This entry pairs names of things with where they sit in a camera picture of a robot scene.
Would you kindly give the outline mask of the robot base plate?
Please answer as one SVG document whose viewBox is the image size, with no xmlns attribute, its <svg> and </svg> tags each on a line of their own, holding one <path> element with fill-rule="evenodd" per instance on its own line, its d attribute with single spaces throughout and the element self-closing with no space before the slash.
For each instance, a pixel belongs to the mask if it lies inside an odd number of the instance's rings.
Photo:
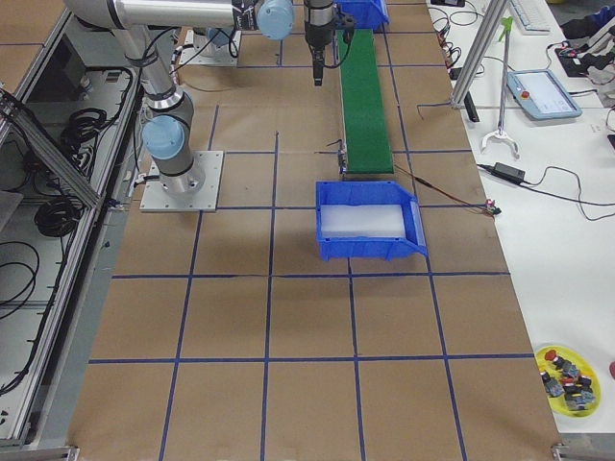
<svg viewBox="0 0 615 461">
<path fill-rule="evenodd" d="M 224 162 L 223 151 L 194 151 L 192 168 L 179 177 L 162 175 L 153 160 L 140 201 L 144 212 L 215 212 Z"/>
<path fill-rule="evenodd" d="M 233 67 L 237 65 L 241 33 L 232 28 L 188 30 L 179 65 Z"/>
</svg>

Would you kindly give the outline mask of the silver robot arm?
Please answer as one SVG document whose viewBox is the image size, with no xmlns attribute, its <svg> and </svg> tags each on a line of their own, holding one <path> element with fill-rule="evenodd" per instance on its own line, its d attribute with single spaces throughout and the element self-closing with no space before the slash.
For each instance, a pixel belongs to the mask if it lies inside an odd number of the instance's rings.
<svg viewBox="0 0 615 461">
<path fill-rule="evenodd" d="M 281 40 L 295 22 L 290 1 L 69 1 L 66 6 L 85 22 L 110 30 L 138 72 L 154 115 L 142 138 L 159 169 L 162 189 L 176 196 L 197 192 L 207 175 L 188 145 L 191 99 L 173 80 L 150 27 L 259 31 L 268 39 Z"/>
</svg>

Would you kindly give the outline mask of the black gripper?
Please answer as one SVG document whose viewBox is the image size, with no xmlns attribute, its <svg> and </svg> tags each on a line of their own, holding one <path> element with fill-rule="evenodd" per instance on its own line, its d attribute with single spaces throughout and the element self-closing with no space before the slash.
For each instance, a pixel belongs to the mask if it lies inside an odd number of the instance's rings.
<svg viewBox="0 0 615 461">
<path fill-rule="evenodd" d="M 305 39 L 312 58 L 312 78 L 315 86 L 323 83 L 325 55 L 322 48 L 332 41 L 334 6 L 332 0 L 306 0 L 304 2 Z"/>
</svg>

